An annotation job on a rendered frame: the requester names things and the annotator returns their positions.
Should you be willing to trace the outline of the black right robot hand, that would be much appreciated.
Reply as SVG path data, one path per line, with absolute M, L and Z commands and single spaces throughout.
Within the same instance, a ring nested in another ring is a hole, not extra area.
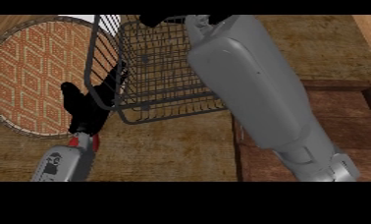
M 212 14 L 209 16 L 209 24 L 217 25 L 224 21 L 230 15 L 227 14 Z M 143 14 L 139 16 L 140 22 L 151 28 L 155 28 L 162 22 L 173 24 L 183 24 L 186 22 L 186 15 L 151 15 Z

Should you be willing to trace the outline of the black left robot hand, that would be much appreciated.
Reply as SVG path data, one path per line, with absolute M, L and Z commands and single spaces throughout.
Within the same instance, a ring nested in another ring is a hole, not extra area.
M 126 67 L 127 63 L 117 64 L 102 83 L 95 85 L 102 102 L 109 107 L 115 105 L 117 86 L 124 83 L 128 76 Z M 64 96 L 64 109 L 71 115 L 68 131 L 73 134 L 84 133 L 95 136 L 105 126 L 111 111 L 100 107 L 92 92 L 83 93 L 74 83 L 62 83 L 61 92 Z

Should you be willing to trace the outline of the dark brown wooden tray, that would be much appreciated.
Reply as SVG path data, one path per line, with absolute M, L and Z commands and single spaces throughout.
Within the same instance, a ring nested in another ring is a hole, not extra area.
M 302 80 L 314 113 L 339 148 L 371 182 L 371 81 Z M 236 177 L 240 182 L 293 182 L 276 154 L 261 149 L 232 119 Z

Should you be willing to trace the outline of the round orange woven placemat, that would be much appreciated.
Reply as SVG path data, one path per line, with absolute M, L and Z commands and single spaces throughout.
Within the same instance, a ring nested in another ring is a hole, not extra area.
M 73 17 L 47 17 L 15 25 L 0 35 L 0 123 L 39 138 L 68 135 L 61 84 L 86 90 L 114 68 L 114 36 Z

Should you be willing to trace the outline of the pale wooden board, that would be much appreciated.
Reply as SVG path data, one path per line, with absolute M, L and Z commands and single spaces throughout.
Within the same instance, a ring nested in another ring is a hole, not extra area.
M 352 18 L 360 27 L 368 46 L 371 47 L 371 15 L 354 15 Z

